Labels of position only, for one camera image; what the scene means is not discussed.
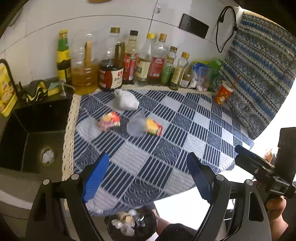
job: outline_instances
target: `trash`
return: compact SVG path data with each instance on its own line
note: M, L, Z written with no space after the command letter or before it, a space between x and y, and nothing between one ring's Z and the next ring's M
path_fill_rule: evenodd
M134 210L134 209L131 209L131 210L129 210L128 214L131 215L131 216L136 216L137 215L137 211Z
M137 213L137 215L135 216L135 222L137 224L137 226L139 227L145 227L146 223L144 220L144 215L141 213Z
M147 119L146 123L147 123L148 133L156 136L161 135L163 131L162 125L158 124L156 121L152 119Z
M121 110L137 110L138 109L140 102L131 92L124 91L121 89L116 89L114 93L117 99L118 107Z
M189 83L189 88L197 88L200 91L207 91L210 87L210 77L212 69L203 63L195 63L192 66L192 79Z
M117 229L120 229L120 228L123 226L123 223L120 222L118 219L113 219L113 220L111 221L111 223L112 223L112 225L113 225L114 227L116 227Z
M139 137L148 131L146 117L143 110L136 113L126 125L126 132L133 137Z
M133 237L135 235L135 230L127 223L123 224L123 226L120 228L120 231L123 235L128 237Z
M134 227L135 226L135 219L133 218L133 216L126 216L126 223L129 226Z
M127 212L119 212L118 214L117 214L117 217L118 217L118 219L120 220L120 221L125 221L125 219L126 219L126 216L128 216L129 214L127 213Z
M54 152L53 150L48 150L46 152L43 153L42 156L42 163L43 164L48 164L54 161Z
M113 126L120 126L120 116L118 116L115 111L111 111L102 116L98 122L98 126L102 129L102 131L106 131L108 128Z

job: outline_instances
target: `patterned curtain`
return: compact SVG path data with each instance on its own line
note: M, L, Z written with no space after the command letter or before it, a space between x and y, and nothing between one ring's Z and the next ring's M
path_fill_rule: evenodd
M285 101L296 77L296 38L278 24L244 11L220 75L231 84L241 75L228 99L232 112L255 139Z

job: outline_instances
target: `yellow container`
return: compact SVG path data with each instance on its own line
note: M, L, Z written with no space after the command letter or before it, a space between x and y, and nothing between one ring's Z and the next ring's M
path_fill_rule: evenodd
M0 59L0 111L5 117L10 114L17 102L17 96L10 76L7 62L4 59Z

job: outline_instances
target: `orange cup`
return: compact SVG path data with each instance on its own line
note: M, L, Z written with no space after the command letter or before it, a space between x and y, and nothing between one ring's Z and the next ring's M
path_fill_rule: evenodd
M229 86L225 81L222 81L222 85L215 97L215 101L217 102L217 104L222 105L233 91L234 89L231 88L231 86Z

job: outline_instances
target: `faucet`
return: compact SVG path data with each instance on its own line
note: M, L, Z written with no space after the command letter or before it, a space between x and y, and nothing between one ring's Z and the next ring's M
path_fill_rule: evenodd
M59 80L59 85L61 86L61 93L60 93L60 95L63 96L63 97L66 97L67 96L67 92L65 90L65 86L66 87L70 87L73 90L76 90L75 87L73 87L72 85L68 85L64 81L61 81L61 80Z

